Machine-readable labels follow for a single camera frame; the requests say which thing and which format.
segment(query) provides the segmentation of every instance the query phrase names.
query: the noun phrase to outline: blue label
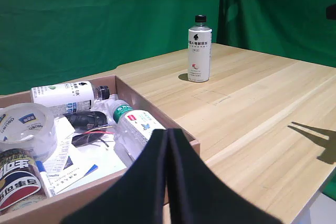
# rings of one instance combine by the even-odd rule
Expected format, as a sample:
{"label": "blue label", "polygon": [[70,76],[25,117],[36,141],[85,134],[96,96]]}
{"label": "blue label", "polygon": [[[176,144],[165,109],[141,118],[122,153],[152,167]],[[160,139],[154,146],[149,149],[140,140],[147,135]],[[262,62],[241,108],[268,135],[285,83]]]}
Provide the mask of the blue label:
{"label": "blue label", "polygon": [[33,113],[25,115],[24,117],[19,119],[19,121],[22,122],[22,123],[28,123],[28,122],[33,121],[33,120],[36,120],[36,117]]}
{"label": "blue label", "polygon": [[67,104],[67,112],[75,113],[77,111],[77,102]]}

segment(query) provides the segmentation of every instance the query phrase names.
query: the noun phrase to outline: receipt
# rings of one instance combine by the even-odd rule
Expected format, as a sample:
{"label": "receipt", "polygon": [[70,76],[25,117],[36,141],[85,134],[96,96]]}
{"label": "receipt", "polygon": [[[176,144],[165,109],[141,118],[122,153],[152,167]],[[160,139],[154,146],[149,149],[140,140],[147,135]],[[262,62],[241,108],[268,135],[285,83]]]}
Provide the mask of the receipt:
{"label": "receipt", "polygon": [[55,130],[57,135],[57,147],[54,153],[44,163],[48,177],[58,177],[68,159],[69,146],[72,141],[72,135],[75,132],[74,127],[64,116],[55,119]]}
{"label": "receipt", "polygon": [[69,187],[97,168],[97,165],[88,161],[86,157],[71,144],[64,170],[59,173],[58,177],[51,177],[50,183],[54,186],[55,193],[58,194],[61,191],[64,192],[65,188]]}

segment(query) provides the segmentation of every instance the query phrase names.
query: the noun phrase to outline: red wire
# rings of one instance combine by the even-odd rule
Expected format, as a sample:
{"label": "red wire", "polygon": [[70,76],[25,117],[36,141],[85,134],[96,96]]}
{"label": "red wire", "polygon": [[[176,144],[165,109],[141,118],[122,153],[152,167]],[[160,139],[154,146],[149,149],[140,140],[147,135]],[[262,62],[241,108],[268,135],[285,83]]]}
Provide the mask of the red wire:
{"label": "red wire", "polygon": [[114,134],[114,133],[109,132],[109,131],[87,131],[87,132],[84,132],[83,134],[92,134],[92,133]]}

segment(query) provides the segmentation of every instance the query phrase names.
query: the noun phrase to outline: white paper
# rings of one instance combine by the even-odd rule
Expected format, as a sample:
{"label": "white paper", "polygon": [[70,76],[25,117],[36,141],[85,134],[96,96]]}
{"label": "white paper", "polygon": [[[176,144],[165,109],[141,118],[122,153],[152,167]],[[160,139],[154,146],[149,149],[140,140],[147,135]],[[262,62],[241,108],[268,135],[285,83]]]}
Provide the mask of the white paper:
{"label": "white paper", "polygon": [[55,130],[57,136],[57,147],[54,153],[44,163],[44,167],[49,178],[58,177],[64,169],[68,159],[69,146],[72,141],[72,135],[75,132],[74,127],[64,116],[55,119]]}
{"label": "white paper", "polygon": [[91,174],[88,174],[81,180],[75,182],[64,191],[85,185],[126,168],[123,161],[119,158],[113,149],[115,145],[113,135],[105,134],[102,139],[106,141],[109,147],[107,147],[102,141],[98,140],[92,144],[77,148],[86,158],[86,160],[96,164],[98,169]]}
{"label": "white paper", "polygon": [[65,169],[60,172],[58,177],[49,177],[50,183],[55,187],[55,193],[57,194],[83,178],[94,166],[94,163],[88,161],[73,145],[69,147],[69,159],[67,158],[69,162],[67,162]]}

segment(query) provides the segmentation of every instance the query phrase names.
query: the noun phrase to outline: bottle label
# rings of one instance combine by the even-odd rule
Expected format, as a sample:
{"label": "bottle label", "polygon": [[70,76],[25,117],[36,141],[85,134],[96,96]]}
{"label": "bottle label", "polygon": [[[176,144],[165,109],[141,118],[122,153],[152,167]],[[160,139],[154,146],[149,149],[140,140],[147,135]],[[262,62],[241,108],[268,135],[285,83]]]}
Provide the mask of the bottle label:
{"label": "bottle label", "polygon": [[165,130],[149,112],[144,110],[133,110],[125,115],[127,121],[132,124],[145,138],[146,142],[151,138],[155,129]]}
{"label": "bottle label", "polygon": [[95,99],[89,81],[35,87],[31,97],[34,103],[50,107],[54,116],[89,110]]}
{"label": "bottle label", "polygon": [[188,79],[207,81],[210,76],[212,30],[192,31],[188,36]]}
{"label": "bottle label", "polygon": [[113,120],[118,123],[119,122],[119,119],[120,117],[128,112],[128,111],[131,111],[133,110],[131,106],[128,106],[128,105],[121,105],[119,107],[117,107],[117,109],[114,111],[113,113]]}

